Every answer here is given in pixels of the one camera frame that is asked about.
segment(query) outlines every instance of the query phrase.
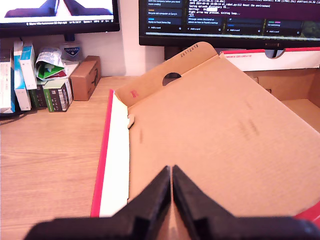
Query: monitor screen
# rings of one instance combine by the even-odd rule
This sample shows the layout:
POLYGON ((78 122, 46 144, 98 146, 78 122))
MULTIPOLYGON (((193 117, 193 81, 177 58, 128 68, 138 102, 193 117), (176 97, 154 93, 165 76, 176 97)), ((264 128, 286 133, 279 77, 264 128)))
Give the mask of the monitor screen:
POLYGON ((320 46, 320 0, 139 0, 141 45, 320 46))
POLYGON ((0 37, 120 30, 117 0, 3 0, 0 37))

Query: wooden desk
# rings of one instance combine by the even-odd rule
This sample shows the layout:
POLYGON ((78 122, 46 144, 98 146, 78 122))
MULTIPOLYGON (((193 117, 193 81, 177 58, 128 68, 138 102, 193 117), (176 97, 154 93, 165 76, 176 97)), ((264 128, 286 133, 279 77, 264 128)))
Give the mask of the wooden desk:
POLYGON ((109 89, 131 79, 101 79, 89 101, 67 112, 1 122, 2 240, 22 240, 40 221, 90 215, 109 89))

